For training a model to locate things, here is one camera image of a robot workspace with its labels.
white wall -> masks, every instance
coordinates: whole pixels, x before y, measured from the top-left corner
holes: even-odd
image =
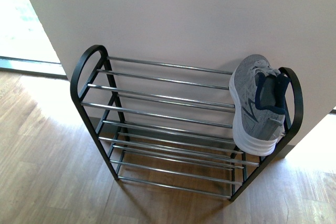
[[[30,1],[68,77],[94,44],[116,56],[223,70],[262,54],[301,81],[305,117],[292,144],[336,105],[336,0]]]

sneaker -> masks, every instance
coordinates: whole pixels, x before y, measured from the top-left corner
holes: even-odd
[[[248,56],[234,71],[229,83],[236,107],[233,138],[242,151],[257,156],[274,151],[283,131],[289,82],[262,55]]]

shoe rack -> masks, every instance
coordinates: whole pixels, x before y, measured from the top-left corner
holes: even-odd
[[[299,80],[290,68],[280,71],[291,79],[293,119],[288,112],[283,135],[266,157],[234,143],[229,71],[117,58],[95,45],[78,61],[70,93],[118,183],[234,201],[300,129]]]

doorway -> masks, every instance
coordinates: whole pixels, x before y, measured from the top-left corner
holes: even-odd
[[[30,1],[0,0],[0,6],[0,63],[5,65],[3,68],[18,65],[26,68],[24,71],[55,68],[58,74],[65,75]]]

chrome bar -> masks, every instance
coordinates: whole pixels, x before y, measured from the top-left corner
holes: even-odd
[[[176,65],[176,64],[156,62],[156,61],[134,60],[134,59],[119,58],[119,57],[111,57],[111,56],[108,56],[107,58],[109,60],[118,60],[118,61],[140,63],[140,64],[146,64],[146,65],[189,69],[189,70],[196,70],[196,71],[210,72],[210,73],[232,74],[232,72],[229,72],[229,71],[215,70],[215,69],[209,69],[209,68],[198,68],[198,67],[191,67],[191,66],[186,66],[186,65]]]
[[[231,196],[221,195],[221,194],[215,194],[215,193],[209,193],[207,191],[194,190],[194,189],[189,189],[189,188],[184,188],[184,187],[178,187],[178,186],[170,186],[170,185],[165,185],[165,184],[160,184],[160,183],[155,183],[155,182],[150,182],[150,181],[140,180],[140,179],[135,179],[135,178],[127,178],[127,177],[122,177],[122,176],[118,176],[118,178],[119,179],[123,179],[123,180],[129,180],[129,181],[132,181],[132,182],[144,183],[144,184],[148,184],[148,185],[161,186],[161,187],[178,189],[178,190],[183,190],[183,191],[190,191],[192,193],[206,194],[206,195],[211,195],[211,196],[215,196],[215,197],[221,197],[221,198],[225,198],[225,199],[231,199]]]
[[[220,123],[215,123],[215,122],[207,122],[207,121],[200,121],[200,120],[187,119],[187,118],[177,118],[177,117],[169,116],[169,115],[160,115],[160,114],[154,114],[154,113],[149,113],[149,112],[143,112],[139,110],[124,109],[120,107],[114,107],[114,106],[108,106],[108,105],[102,105],[102,104],[96,104],[96,103],[90,103],[90,102],[81,102],[80,104],[82,106],[88,106],[88,107],[112,110],[112,111],[119,111],[123,113],[145,115],[145,116],[151,116],[155,118],[163,118],[163,119],[182,121],[182,122],[187,122],[187,123],[197,123],[197,124],[204,124],[204,125],[209,125],[209,126],[232,129],[232,124],[220,124]]]
[[[149,143],[143,143],[143,142],[137,142],[137,141],[128,142],[124,140],[114,140],[108,137],[99,137],[99,140],[115,142],[119,144],[130,145],[130,146],[136,146],[140,148],[154,149],[154,150],[165,151],[165,152],[174,152],[174,153],[186,154],[186,155],[192,155],[192,156],[198,156],[198,157],[214,158],[214,159],[224,160],[224,161],[227,161],[229,159],[230,162],[232,162],[232,160],[237,161],[237,163],[240,162],[240,160],[230,159],[230,157],[226,155],[213,154],[209,152],[192,151],[192,150],[186,150],[182,148],[164,146],[164,145],[159,145],[159,144],[149,144]]]
[[[190,108],[197,108],[197,109],[205,109],[205,110],[214,110],[214,111],[235,113],[234,110],[227,110],[227,109],[214,108],[214,107],[208,107],[208,106],[192,105],[192,104],[187,104],[187,103],[170,102],[170,101],[163,101],[163,100],[149,99],[149,98],[142,98],[142,97],[133,97],[133,96],[130,96],[130,95],[125,95],[125,94],[118,94],[118,96],[119,97],[128,98],[128,99],[141,100],[141,101],[158,102],[158,103],[165,103],[165,104],[171,104],[171,105],[185,106],[185,107],[190,107]]]
[[[235,150],[222,149],[222,148],[217,148],[217,147],[212,147],[212,146],[206,146],[206,145],[200,145],[200,144],[190,144],[190,143],[184,143],[184,142],[177,142],[177,141],[171,141],[171,140],[166,140],[166,139],[161,139],[161,138],[156,138],[156,137],[143,136],[143,135],[122,133],[122,132],[120,132],[119,135],[130,136],[130,137],[137,137],[137,138],[154,140],[154,141],[159,141],[159,142],[164,142],[164,143],[170,143],[170,144],[178,144],[178,145],[185,145],[185,146],[190,146],[190,147],[205,148],[205,149],[210,149],[210,150],[214,150],[214,151],[230,152],[230,153],[236,153],[236,154],[242,154],[243,153],[243,152],[239,152],[239,151],[235,151]]]
[[[233,108],[234,109],[234,107],[235,107],[234,104],[229,104],[229,103],[208,102],[208,101],[192,100],[192,99],[181,98],[181,97],[171,97],[171,96],[168,96],[168,95],[148,94],[148,93],[140,92],[140,91],[119,89],[119,88],[113,88],[113,87],[107,87],[107,86],[100,86],[100,85],[96,85],[96,84],[88,84],[88,87],[94,88],[94,89],[112,91],[112,92],[121,92],[121,93],[142,95],[144,97],[164,98],[164,99],[169,99],[169,100],[174,100],[174,101],[198,103],[198,104],[204,104],[204,105],[219,106],[219,107],[224,107],[224,108]]]
[[[220,136],[220,135],[210,135],[210,134],[204,134],[200,132],[195,132],[195,131],[188,131],[188,130],[182,130],[178,128],[171,128],[171,127],[164,127],[164,126],[157,126],[157,125],[151,125],[151,124],[142,124],[142,123],[133,123],[133,122],[125,122],[126,124],[130,125],[137,125],[137,126],[143,126],[143,127],[149,127],[153,129],[163,129],[163,130],[168,130],[168,131],[174,131],[174,132],[183,132],[187,133],[190,135],[195,135],[195,136],[202,136],[205,137],[207,140],[227,140],[229,143],[234,143],[234,140],[232,137],[228,136]]]
[[[151,151],[145,151],[145,150],[129,150],[128,147],[120,147],[125,150],[125,153],[129,154],[135,154],[135,155],[142,155],[142,156],[148,156],[153,158],[165,158],[169,160],[175,160],[175,161],[190,161],[189,163],[193,163],[196,165],[203,165],[211,168],[222,168],[222,169],[243,169],[242,166],[236,166],[236,165],[229,165],[229,164],[223,164],[218,163],[214,161],[208,161],[203,159],[196,159],[191,157],[185,157],[185,156],[176,156],[171,154],[165,154],[165,153],[157,153],[157,152],[151,152]]]
[[[198,138],[201,140],[207,140],[207,141],[212,141],[212,142],[217,142],[217,143],[227,143],[227,144],[235,143],[231,137],[219,138],[219,137],[211,136],[211,135],[206,136],[205,134],[198,134],[197,132],[193,132],[193,131],[179,130],[179,129],[173,129],[173,128],[168,128],[168,127],[137,124],[137,123],[130,123],[130,122],[120,123],[120,122],[110,121],[110,120],[104,120],[104,123],[121,126],[124,128],[135,129],[135,130],[153,131],[153,132],[159,132],[159,133],[175,135],[175,136]]]
[[[124,165],[124,166],[130,166],[130,167],[147,169],[147,170],[154,170],[156,172],[162,172],[162,173],[170,173],[170,174],[176,174],[176,175],[183,175],[183,176],[193,177],[193,178],[207,179],[207,180],[211,180],[211,181],[215,181],[215,182],[232,184],[232,185],[239,185],[239,186],[241,186],[243,184],[241,182],[234,182],[234,181],[231,181],[231,180],[226,180],[226,179],[221,179],[221,178],[212,178],[212,177],[207,177],[207,176],[202,176],[202,175],[196,175],[196,174],[191,174],[191,173],[175,172],[173,170],[159,169],[159,168],[154,168],[154,167],[145,166],[145,165],[137,165],[137,164],[126,163],[126,162],[119,162],[119,161],[114,161],[114,160],[110,160],[110,162],[114,163],[114,164]]]
[[[212,154],[212,153],[206,153],[206,152],[189,151],[189,150],[187,151],[187,150],[184,150],[184,149],[177,150],[178,148],[172,148],[172,147],[167,147],[167,146],[163,146],[163,145],[144,144],[144,143],[135,142],[135,141],[128,142],[128,141],[124,141],[124,140],[113,140],[112,138],[108,138],[108,137],[99,137],[99,140],[110,141],[110,142],[115,142],[115,143],[119,143],[119,144],[127,144],[127,145],[136,146],[136,147],[140,147],[140,148],[147,148],[147,149],[153,149],[153,150],[159,150],[159,151],[165,151],[165,152],[186,154],[186,155],[203,157],[203,158],[211,158],[211,159],[221,160],[221,161],[229,162],[229,163],[259,166],[258,163],[254,163],[254,162],[250,162],[250,161],[241,161],[241,160],[233,159],[233,158],[230,158],[230,157],[227,157],[227,156],[224,156],[224,155],[218,155],[218,154]],[[122,146],[115,145],[114,148],[122,148]]]
[[[114,75],[114,76],[124,76],[124,77],[138,78],[138,79],[144,79],[144,80],[164,81],[164,82],[179,83],[179,84],[205,87],[205,88],[212,88],[212,89],[229,90],[229,87],[225,87],[225,86],[218,86],[218,85],[211,85],[211,84],[204,84],[204,83],[195,83],[195,82],[188,82],[188,81],[171,80],[171,79],[152,77],[152,76],[143,76],[141,74],[135,74],[135,73],[122,73],[122,72],[102,70],[102,69],[98,69],[97,72],[98,73],[111,74],[111,75]]]
[[[173,159],[173,158],[158,157],[158,156],[154,156],[154,155],[141,154],[141,153],[137,153],[137,152],[127,152],[127,151],[125,151],[125,153],[129,153],[129,154],[133,154],[133,155],[141,155],[141,156],[144,156],[144,157],[157,158],[157,159],[161,159],[161,160],[165,160],[165,161],[177,162],[177,163],[181,163],[181,164],[199,165],[199,166],[204,166],[204,167],[209,167],[209,168],[218,168],[218,169],[229,170],[229,171],[232,170],[232,168],[226,168],[226,167],[221,167],[221,166],[211,166],[211,165],[206,165],[206,164],[201,164],[201,163],[182,161],[182,160]]]

